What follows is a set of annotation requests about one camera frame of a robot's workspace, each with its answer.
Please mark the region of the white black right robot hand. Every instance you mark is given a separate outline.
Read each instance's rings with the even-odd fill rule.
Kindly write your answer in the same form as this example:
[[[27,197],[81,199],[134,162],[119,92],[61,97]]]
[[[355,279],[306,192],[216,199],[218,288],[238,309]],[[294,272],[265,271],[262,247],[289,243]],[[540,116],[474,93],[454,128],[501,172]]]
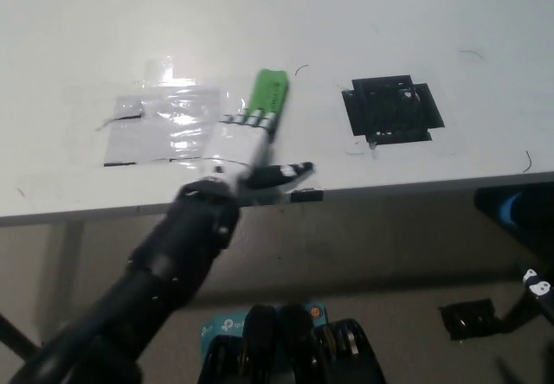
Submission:
[[[543,271],[527,266],[521,268],[526,269],[522,276],[525,291],[502,319],[500,331],[503,334],[512,333],[539,316],[553,325],[553,265]]]

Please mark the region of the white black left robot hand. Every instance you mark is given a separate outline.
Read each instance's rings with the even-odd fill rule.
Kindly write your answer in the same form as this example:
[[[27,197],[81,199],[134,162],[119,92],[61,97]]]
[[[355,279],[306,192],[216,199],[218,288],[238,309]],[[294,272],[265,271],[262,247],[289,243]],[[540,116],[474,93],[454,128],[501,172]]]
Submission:
[[[260,109],[224,116],[204,149],[200,179],[188,188],[238,197],[244,188],[279,187],[311,173],[314,168],[311,162],[267,164],[267,152],[277,124],[276,112]]]

